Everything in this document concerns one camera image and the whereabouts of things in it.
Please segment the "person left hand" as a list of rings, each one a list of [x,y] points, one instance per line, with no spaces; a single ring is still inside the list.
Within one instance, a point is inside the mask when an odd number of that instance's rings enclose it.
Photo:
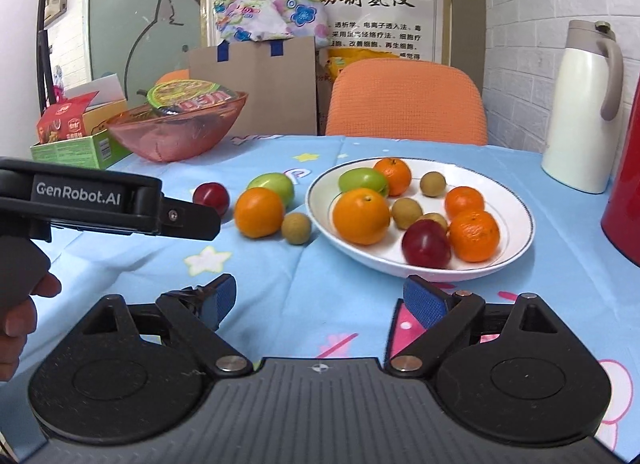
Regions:
[[[51,298],[61,291],[61,282],[47,273],[30,295],[17,306],[9,309],[1,322],[0,380],[8,382],[20,364],[20,357],[27,337],[37,328],[37,309],[32,296]]]

